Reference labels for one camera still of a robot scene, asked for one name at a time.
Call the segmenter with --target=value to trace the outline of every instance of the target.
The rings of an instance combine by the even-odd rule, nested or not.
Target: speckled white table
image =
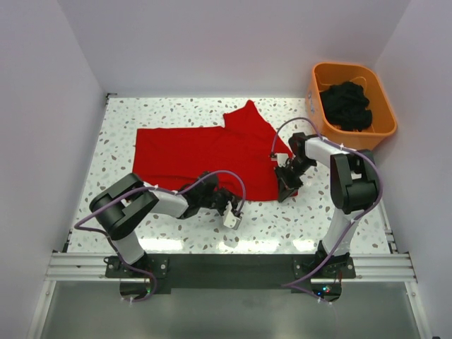
[[[243,107],[246,100],[186,97],[110,99],[76,219],[89,214],[89,202],[101,190],[131,172],[136,129],[222,126],[222,114]],[[306,114],[303,99],[252,100],[262,117],[275,128],[288,119]],[[307,124],[301,121],[286,126],[281,138],[287,141],[295,131],[311,133]],[[237,231],[223,227],[221,217],[211,210],[201,210],[186,220],[151,213],[136,229],[139,241],[148,252],[313,253],[333,215],[328,169],[319,165],[302,179],[304,186],[296,198],[284,203],[247,202]],[[87,225],[99,227],[95,220]],[[374,209],[359,224],[351,252],[389,253],[384,225],[382,209]],[[109,253],[112,249],[102,235],[74,230],[68,252]]]

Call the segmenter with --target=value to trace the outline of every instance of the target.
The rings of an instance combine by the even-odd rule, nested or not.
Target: white wall
[[[441,338],[452,338],[451,17],[449,0],[412,0],[376,63],[399,122],[377,154],[386,207]]]
[[[81,194],[103,98],[56,1],[1,1],[0,45],[0,338],[23,339]]]
[[[409,0],[59,0],[121,95],[300,96],[323,59],[374,65]]]

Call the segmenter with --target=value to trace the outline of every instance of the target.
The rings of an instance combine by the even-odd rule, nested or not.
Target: glass panel
[[[118,289],[59,282],[42,337],[420,338],[403,283],[344,283],[334,309],[288,290],[173,290],[130,306]]]

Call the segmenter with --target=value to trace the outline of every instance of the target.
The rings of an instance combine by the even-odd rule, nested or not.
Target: red cloth
[[[229,170],[245,183],[246,199],[278,199],[275,162],[270,150],[275,130],[249,100],[245,107],[223,115],[225,127],[139,129],[133,172],[143,181],[177,190],[205,171]],[[277,139],[275,151],[291,155]],[[219,174],[220,186],[242,196],[240,183]]]

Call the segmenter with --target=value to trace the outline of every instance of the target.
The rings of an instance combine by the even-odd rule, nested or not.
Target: orange basket
[[[320,92],[345,81],[361,85],[364,88],[364,95],[369,99],[368,108],[372,111],[372,125],[361,132],[342,131],[339,126],[331,125],[323,111]],[[326,138],[335,143],[343,143],[349,148],[372,150],[397,129],[396,118],[380,81],[373,71],[364,66],[331,62],[315,65],[307,91],[306,106],[309,118]]]

